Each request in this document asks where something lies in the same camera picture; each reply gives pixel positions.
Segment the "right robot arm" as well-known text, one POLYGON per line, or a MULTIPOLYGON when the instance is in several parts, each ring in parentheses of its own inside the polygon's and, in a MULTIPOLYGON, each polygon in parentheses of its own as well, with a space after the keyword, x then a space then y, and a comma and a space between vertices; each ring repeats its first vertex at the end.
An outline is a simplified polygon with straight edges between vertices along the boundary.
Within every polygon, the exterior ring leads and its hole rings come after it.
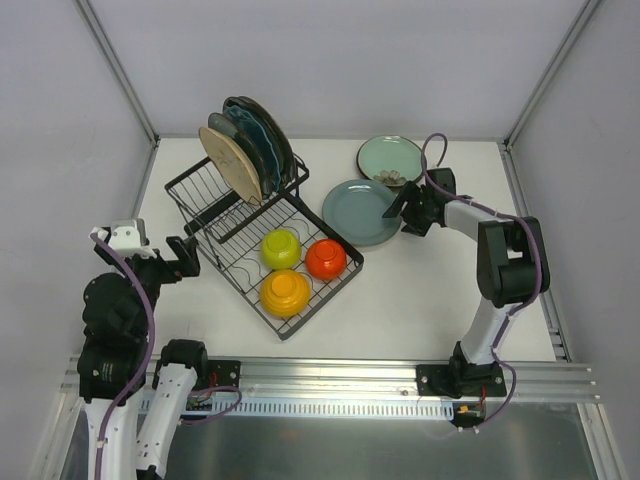
POLYGON ((428 170, 421 186, 405 184, 383 216, 402 219, 403 231, 416 236, 424 237, 437 224, 476 242, 480 304, 448 362, 417 369, 418 387, 454 399, 505 397, 498 350, 515 318, 550 285, 540 222, 458 195, 449 168, 428 170))

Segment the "dark blue speckled plate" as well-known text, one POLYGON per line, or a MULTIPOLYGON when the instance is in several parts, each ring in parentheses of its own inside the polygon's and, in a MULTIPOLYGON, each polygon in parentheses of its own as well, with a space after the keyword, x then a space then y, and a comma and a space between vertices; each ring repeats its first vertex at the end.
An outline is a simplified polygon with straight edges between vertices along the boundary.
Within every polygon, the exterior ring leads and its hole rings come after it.
POLYGON ((244 151, 258 174, 262 198, 268 198, 273 193, 273 187, 265 160, 240 123, 222 113, 214 112, 208 117, 208 127, 231 138, 244 151))

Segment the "black striped cream plate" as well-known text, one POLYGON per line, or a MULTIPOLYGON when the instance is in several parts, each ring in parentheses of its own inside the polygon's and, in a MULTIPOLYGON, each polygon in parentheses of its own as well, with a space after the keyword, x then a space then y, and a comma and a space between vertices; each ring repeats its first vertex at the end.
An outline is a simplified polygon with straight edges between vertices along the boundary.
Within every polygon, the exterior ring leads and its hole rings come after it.
POLYGON ((232 106, 241 107, 253 114, 272 133, 275 143, 277 144, 276 150, 279 152, 279 166, 282 178, 281 184, 283 186, 288 185, 296 175, 295 160, 289 140, 286 138, 279 124, 262 105, 250 97, 228 97, 224 101, 223 107, 226 108, 232 106))

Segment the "cream bird plate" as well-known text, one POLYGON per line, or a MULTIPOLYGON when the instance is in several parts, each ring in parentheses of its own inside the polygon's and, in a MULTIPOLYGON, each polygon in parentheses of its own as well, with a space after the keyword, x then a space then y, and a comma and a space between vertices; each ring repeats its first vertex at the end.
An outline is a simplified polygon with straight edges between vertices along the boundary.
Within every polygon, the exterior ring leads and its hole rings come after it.
POLYGON ((208 127, 198 130, 200 142, 225 182, 254 206, 262 203, 258 173, 244 151, 230 137, 208 127))

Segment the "grey deer plate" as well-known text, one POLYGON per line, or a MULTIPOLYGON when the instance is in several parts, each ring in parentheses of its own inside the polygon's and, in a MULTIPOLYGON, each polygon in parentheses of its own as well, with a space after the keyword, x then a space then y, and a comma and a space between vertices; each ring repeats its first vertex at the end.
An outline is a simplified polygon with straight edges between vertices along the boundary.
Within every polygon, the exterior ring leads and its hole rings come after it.
POLYGON ((296 161, 289 140, 280 128, 279 124, 264 107, 250 97, 240 96, 240 99, 247 105, 249 110, 256 113, 262 120, 264 120, 275 134, 284 156, 284 184, 289 184, 296 178, 296 161))

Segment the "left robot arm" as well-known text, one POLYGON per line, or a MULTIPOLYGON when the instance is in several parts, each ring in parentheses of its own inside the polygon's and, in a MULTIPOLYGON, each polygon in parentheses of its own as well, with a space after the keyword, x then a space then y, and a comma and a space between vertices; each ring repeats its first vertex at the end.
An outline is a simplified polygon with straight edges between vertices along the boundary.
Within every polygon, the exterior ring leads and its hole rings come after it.
POLYGON ((89 426, 91 479, 163 479, 181 413, 192 390, 209 380, 206 346, 174 339, 154 363, 154 397, 137 422, 155 344, 155 306, 162 286, 199 275, 195 238, 170 236, 175 259, 136 235, 133 251, 115 247, 106 229, 90 234, 95 252, 113 271, 94 278, 83 293, 85 341, 77 362, 79 394, 89 426))

